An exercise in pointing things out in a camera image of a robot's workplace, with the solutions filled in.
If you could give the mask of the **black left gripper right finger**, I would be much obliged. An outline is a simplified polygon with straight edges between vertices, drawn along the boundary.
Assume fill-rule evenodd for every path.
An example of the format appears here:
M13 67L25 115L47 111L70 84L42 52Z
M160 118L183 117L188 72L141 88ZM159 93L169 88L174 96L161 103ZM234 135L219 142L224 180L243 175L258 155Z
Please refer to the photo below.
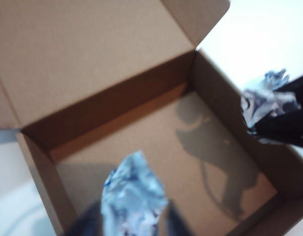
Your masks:
M191 231L177 210L174 201L169 200L166 212L167 236L190 236Z

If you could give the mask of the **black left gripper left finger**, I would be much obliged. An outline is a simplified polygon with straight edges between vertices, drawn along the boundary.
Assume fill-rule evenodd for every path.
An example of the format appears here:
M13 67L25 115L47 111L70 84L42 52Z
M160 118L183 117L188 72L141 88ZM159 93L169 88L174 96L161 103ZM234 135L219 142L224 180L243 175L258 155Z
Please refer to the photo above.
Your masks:
M102 236L103 220L100 201L94 202L87 210L65 231L65 236Z

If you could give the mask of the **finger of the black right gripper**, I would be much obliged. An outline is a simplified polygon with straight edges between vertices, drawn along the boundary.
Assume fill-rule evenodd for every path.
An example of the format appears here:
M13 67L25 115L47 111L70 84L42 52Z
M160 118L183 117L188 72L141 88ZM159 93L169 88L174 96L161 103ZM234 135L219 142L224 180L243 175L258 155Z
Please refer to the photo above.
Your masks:
M303 108L303 76L298 79L278 88L276 92L292 92L295 95L297 104Z
M303 109L263 118L255 124L255 128L262 138L303 148Z

